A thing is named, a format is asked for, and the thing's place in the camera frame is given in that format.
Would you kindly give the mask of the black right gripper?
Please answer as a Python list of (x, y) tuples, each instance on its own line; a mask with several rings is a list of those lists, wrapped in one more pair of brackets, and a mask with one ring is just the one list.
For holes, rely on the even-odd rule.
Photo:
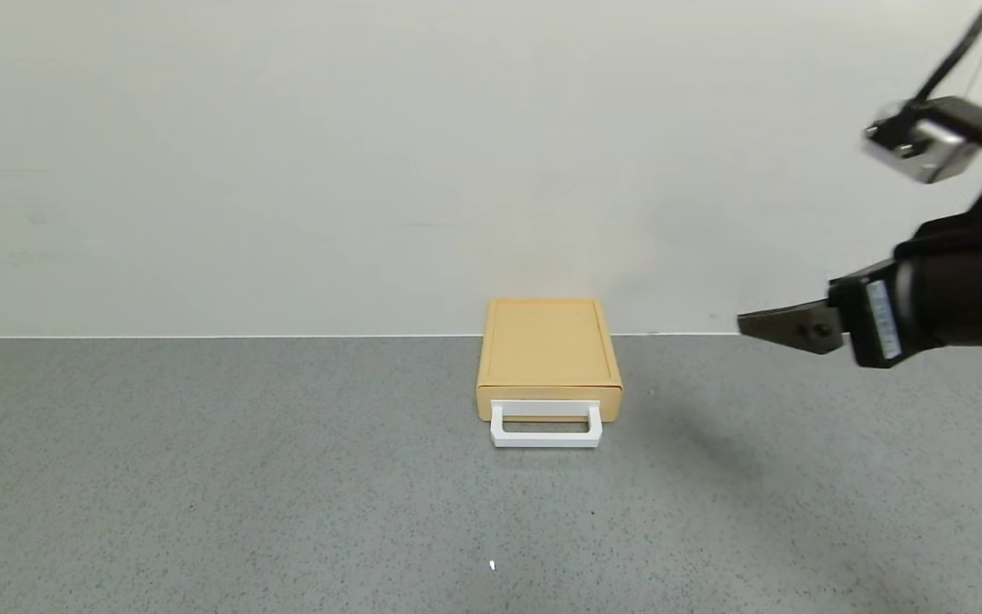
[(845, 327), (858, 365), (878, 369), (939, 347), (982, 347), (982, 247), (878, 262), (831, 283), (828, 303), (745, 312), (736, 325), (815, 355), (840, 349)]

